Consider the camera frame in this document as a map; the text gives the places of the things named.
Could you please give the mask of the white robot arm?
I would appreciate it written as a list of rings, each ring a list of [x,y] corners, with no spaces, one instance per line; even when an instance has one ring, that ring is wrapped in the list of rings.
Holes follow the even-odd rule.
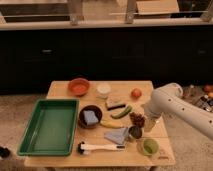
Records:
[[[145,114],[158,119],[163,113],[172,113],[213,140],[213,114],[182,99],[183,89],[177,83],[169,83],[154,89],[150,100],[143,104]]]

